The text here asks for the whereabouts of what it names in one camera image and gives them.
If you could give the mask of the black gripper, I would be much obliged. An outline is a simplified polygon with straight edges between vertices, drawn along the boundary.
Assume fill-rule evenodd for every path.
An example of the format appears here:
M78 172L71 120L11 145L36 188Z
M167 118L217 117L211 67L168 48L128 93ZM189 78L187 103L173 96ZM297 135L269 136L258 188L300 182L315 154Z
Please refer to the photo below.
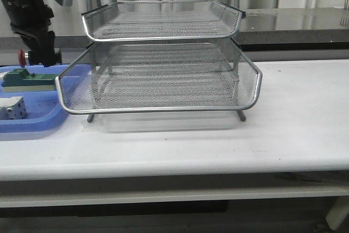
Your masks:
M55 33L49 30L52 9L44 0L2 0L10 26L29 48L30 65L50 67L57 64Z

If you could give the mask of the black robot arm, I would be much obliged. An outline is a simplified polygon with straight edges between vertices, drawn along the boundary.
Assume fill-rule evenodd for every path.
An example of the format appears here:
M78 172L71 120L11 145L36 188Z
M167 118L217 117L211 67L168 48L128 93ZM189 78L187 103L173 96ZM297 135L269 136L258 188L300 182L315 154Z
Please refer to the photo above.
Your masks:
M32 52L32 64L50 67L57 63L55 34L49 31L52 9L43 0L1 0L10 18L12 31L20 35Z

